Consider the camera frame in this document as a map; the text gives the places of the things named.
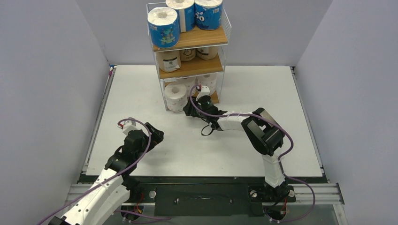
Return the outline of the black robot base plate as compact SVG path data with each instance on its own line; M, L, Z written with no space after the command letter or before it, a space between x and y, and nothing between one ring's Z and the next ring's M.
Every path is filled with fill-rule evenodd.
M298 177L288 180L282 191L273 191L261 177L172 177L135 176L135 188L121 210L145 212L154 207L158 217L177 216L281 216L286 203L298 203L304 182L314 186L325 177Z

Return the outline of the brown paper roll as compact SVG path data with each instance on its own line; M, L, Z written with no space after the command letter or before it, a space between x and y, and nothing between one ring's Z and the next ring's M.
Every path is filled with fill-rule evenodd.
M218 54L218 46L200 47L196 49L197 56L203 60L211 60Z

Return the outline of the brown cartoon printed roll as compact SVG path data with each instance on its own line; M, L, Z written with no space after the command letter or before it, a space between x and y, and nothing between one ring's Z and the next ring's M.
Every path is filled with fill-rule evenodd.
M196 57L196 49L183 49L179 51L181 61L191 61Z

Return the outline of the white wire wooden shelf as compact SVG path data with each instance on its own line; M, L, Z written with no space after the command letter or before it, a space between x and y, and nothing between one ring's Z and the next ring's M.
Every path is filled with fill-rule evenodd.
M231 24L222 6L214 9L219 27L197 27L203 13L195 12L195 2L187 0L172 7L171 1L148 3L147 30L155 60L165 109L181 112L188 97L198 95L196 85L207 87L214 103L219 102L226 68Z

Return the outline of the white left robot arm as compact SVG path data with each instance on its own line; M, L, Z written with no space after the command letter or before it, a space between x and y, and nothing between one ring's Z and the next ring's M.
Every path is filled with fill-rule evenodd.
M126 136L123 145L107 160L92 186L49 224L101 225L122 203L139 198L139 181L131 173L143 156L163 141L164 132L133 118L123 119L117 125Z

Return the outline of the blue white roll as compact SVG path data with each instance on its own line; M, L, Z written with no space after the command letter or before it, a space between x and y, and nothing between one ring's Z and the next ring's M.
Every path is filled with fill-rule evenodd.
M221 25L223 0L195 0L195 23L201 30L216 30Z
M166 0L165 3L167 7L177 12L181 33L189 32L195 28L194 0Z

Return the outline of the white dotted roll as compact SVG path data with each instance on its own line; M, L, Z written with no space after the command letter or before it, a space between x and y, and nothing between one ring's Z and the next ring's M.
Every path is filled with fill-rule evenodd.
M186 95L191 96L191 88L196 84L196 77L180 78L177 80L179 84L183 84L186 87Z
M210 95L216 91L217 74L207 74L197 77L198 84L207 86L210 90Z

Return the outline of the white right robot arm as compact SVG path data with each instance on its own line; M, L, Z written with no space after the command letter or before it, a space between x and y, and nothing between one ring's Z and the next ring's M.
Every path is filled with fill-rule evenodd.
M275 150L282 147L284 133L275 127L275 120L264 108L252 113L233 113L219 110L210 96L194 97L183 107L186 116L200 118L217 131L236 130L245 132L251 145L261 154L265 171L265 196L279 200L289 191L280 168Z

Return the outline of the blue roll edge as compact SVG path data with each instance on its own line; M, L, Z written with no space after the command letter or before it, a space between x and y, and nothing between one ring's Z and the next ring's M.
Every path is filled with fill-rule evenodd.
M180 38L177 12L169 7L155 7L147 15L152 44L158 48L171 48Z

